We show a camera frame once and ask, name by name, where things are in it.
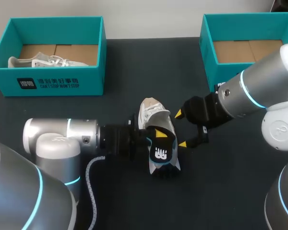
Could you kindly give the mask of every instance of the shoe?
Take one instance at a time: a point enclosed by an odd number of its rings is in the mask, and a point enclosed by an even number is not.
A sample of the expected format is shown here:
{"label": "shoe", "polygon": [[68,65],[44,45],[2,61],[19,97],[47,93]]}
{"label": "shoe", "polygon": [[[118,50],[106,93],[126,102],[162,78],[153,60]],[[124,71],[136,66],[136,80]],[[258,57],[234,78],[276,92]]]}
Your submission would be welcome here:
{"label": "shoe", "polygon": [[8,68],[32,67],[32,61],[34,59],[48,61],[49,56],[38,52],[38,54],[36,54],[33,58],[30,59],[17,59],[15,57],[10,57],[8,61]]}
{"label": "shoe", "polygon": [[[174,134],[174,142],[172,144],[172,155],[171,159],[167,159],[160,163],[159,161],[154,161],[154,158],[149,157],[149,171],[152,174],[156,169],[161,170],[162,167],[166,167],[167,165],[171,165],[180,170],[180,165],[178,161],[178,145],[177,138],[174,130],[174,126],[169,117],[170,111],[165,109],[165,107],[154,98],[145,98],[140,106],[139,118],[138,118],[138,126],[139,129],[146,129],[151,126],[161,127],[172,134]],[[159,149],[156,148],[156,155],[159,154]]]}
{"label": "shoe", "polygon": [[17,59],[10,57],[8,68],[19,67],[64,67],[64,66],[88,66],[82,62],[69,61],[58,56],[48,56],[41,52],[30,59]]}
{"label": "shoe", "polygon": [[63,59],[59,56],[50,56],[47,61],[40,59],[32,60],[32,67],[64,67],[64,66],[88,66],[85,63],[77,61],[69,61],[68,59]]}

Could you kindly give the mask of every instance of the cardboard box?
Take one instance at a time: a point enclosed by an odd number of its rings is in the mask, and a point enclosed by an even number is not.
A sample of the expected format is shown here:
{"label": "cardboard box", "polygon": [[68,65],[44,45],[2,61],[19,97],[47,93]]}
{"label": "cardboard box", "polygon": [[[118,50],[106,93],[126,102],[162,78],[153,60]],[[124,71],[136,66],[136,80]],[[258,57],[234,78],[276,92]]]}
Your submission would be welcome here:
{"label": "cardboard box", "polygon": [[199,44],[210,91],[287,43],[288,12],[205,14]]}
{"label": "cardboard box", "polygon": [[256,62],[280,49],[281,40],[213,42],[219,63]]}
{"label": "cardboard box", "polygon": [[[38,52],[87,67],[7,68],[9,57]],[[11,18],[0,40],[4,96],[102,95],[107,41],[102,17]]]}

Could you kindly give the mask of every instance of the box logo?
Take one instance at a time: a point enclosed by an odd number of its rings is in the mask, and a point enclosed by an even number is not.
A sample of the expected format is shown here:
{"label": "box logo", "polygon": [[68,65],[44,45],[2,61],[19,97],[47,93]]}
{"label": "box logo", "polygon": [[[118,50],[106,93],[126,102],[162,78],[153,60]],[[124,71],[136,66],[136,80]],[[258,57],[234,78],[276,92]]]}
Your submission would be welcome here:
{"label": "box logo", "polygon": [[17,81],[23,90],[36,90],[33,78],[17,78]]}

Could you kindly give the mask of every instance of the black tabletop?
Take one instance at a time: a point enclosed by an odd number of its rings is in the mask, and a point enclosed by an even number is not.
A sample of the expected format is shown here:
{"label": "black tabletop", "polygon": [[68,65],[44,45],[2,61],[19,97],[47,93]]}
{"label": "black tabletop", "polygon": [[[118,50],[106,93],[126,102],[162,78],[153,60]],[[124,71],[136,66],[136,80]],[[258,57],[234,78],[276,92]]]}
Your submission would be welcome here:
{"label": "black tabletop", "polygon": [[[0,142],[25,155],[22,132],[32,117],[98,119],[122,124],[145,97],[172,112],[194,95],[209,93],[198,38],[108,40],[104,95],[4,98],[0,92]],[[262,110],[210,132],[210,143],[180,149],[181,173],[148,173],[147,157],[110,158],[91,170],[101,230],[267,230],[264,199],[288,162],[261,134]],[[196,134],[186,121],[173,124],[179,141]],[[82,181],[77,229],[92,211]]]}

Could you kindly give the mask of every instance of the teal box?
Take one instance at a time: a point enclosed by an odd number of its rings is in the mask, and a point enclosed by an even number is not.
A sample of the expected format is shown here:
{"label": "teal box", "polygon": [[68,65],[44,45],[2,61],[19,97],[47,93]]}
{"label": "teal box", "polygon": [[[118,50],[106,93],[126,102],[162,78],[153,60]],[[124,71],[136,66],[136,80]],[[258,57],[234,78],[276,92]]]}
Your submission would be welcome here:
{"label": "teal box", "polygon": [[[19,57],[27,44],[98,45],[97,64],[8,69],[9,57]],[[4,96],[102,95],[106,52],[103,17],[11,18],[0,40],[0,90]]]}
{"label": "teal box", "polygon": [[213,42],[241,40],[282,40],[287,44],[288,12],[204,15],[199,44],[210,91],[253,64],[218,63]]}

